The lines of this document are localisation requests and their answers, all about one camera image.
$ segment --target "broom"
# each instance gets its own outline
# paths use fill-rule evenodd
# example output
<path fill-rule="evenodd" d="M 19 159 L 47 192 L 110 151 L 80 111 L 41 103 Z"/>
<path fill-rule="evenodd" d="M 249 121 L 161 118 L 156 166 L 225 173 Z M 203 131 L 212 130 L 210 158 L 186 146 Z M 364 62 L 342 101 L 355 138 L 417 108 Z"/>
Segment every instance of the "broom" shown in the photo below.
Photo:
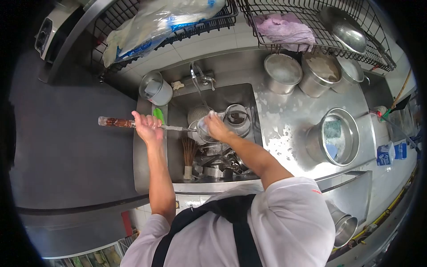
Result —
<path fill-rule="evenodd" d="M 191 180 L 193 172 L 194 156 L 199 148 L 196 141 L 191 138 L 183 137 L 182 147 L 184 148 L 184 180 Z"/>

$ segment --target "appliance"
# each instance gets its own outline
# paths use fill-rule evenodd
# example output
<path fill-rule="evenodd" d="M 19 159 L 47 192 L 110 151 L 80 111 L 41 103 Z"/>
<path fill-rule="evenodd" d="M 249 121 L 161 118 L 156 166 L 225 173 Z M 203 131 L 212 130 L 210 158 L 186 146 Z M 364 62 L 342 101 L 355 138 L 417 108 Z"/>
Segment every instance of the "appliance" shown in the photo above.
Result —
<path fill-rule="evenodd" d="M 43 60 L 55 61 L 65 39 L 83 14 L 83 8 L 73 2 L 67 9 L 56 6 L 43 20 L 34 44 Z"/>

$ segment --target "blue packaging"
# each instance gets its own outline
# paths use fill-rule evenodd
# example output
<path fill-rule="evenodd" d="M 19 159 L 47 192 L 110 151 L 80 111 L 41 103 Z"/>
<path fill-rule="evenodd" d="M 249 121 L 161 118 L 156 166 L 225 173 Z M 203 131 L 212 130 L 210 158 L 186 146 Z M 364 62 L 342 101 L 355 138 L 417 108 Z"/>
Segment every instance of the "blue packaging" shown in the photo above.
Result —
<path fill-rule="evenodd" d="M 377 165 L 391 165 L 395 158 L 395 149 L 393 142 L 389 142 L 387 145 L 379 146 L 377 148 Z"/>
<path fill-rule="evenodd" d="M 398 145 L 395 145 L 395 159 L 406 159 L 407 156 L 407 144 L 402 142 Z"/>

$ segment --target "white t-shirt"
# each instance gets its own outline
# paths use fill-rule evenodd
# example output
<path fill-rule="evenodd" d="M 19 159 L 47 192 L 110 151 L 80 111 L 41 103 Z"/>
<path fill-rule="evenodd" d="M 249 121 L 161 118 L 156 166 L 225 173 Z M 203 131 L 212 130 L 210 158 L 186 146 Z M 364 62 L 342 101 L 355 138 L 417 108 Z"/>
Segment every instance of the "white t-shirt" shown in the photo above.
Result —
<path fill-rule="evenodd" d="M 214 198 L 241 192 L 235 188 Z M 248 224 L 264 267 L 324 266 L 333 249 L 335 226 L 312 179 L 283 179 L 258 193 L 248 211 Z M 151 215 L 120 266 L 150 267 L 169 229 L 163 216 Z M 204 214 L 173 237 L 164 266 L 239 267 L 232 224 L 212 212 Z"/>

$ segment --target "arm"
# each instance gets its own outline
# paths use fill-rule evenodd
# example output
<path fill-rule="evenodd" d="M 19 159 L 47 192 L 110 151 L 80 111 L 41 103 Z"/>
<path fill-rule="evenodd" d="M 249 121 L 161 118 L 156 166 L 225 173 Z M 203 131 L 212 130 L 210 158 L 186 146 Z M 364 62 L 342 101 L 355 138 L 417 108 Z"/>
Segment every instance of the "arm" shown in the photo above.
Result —
<path fill-rule="evenodd" d="M 147 145 L 151 213 L 162 215 L 170 225 L 175 217 L 175 191 L 164 156 L 163 130 L 158 128 L 162 122 L 151 115 L 139 115 L 136 111 L 132 111 L 132 115 L 138 135 Z"/>
<path fill-rule="evenodd" d="M 223 143 L 227 143 L 236 151 L 246 166 L 261 178 L 264 190 L 279 180 L 293 177 L 270 153 L 259 145 L 238 137 L 230 131 L 216 113 L 205 117 L 209 135 Z"/>

